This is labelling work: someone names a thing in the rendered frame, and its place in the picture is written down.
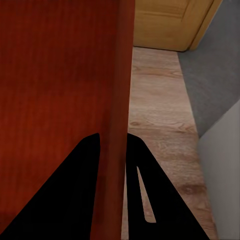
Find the storage box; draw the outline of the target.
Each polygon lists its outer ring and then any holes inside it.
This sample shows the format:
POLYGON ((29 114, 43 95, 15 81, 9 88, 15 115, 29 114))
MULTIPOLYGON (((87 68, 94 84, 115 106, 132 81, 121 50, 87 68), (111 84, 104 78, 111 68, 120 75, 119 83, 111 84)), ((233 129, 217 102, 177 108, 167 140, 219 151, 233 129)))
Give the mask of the storage box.
POLYGON ((0 0, 0 235, 99 133, 89 240, 121 240, 136 0, 0 0))

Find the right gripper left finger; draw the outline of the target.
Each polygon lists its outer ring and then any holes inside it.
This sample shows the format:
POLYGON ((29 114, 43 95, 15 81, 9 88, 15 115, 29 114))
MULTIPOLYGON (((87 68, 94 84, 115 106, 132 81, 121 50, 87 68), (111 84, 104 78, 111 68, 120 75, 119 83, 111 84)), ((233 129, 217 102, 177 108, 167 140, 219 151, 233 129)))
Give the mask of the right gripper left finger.
POLYGON ((0 240, 90 240, 100 151, 99 133, 81 140, 0 240))

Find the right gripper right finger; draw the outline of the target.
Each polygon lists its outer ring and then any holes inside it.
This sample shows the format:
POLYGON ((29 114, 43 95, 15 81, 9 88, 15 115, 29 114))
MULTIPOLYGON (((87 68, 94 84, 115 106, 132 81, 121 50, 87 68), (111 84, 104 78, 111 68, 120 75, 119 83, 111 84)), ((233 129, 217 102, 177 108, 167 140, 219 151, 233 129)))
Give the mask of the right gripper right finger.
POLYGON ((129 240, 210 240, 144 141, 127 133, 129 240), (156 223, 145 220, 139 168, 156 223))

